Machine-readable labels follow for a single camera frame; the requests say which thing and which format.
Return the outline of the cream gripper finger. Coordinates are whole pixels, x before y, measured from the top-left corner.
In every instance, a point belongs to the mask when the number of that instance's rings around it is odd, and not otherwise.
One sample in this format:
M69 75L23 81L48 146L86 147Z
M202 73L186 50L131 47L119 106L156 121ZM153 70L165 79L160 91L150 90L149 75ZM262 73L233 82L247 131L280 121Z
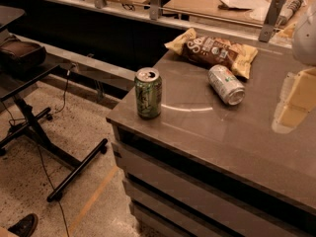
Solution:
M316 107L316 68L301 70L285 99L278 122L287 127L296 127Z

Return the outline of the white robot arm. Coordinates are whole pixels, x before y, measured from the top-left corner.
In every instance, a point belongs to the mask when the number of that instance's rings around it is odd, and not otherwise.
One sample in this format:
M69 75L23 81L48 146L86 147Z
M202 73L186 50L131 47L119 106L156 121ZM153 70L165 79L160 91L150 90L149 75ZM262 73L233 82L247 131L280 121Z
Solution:
M276 123L294 129L316 107L316 4L298 20L292 38L296 60L309 65L296 75L288 74L280 94Z

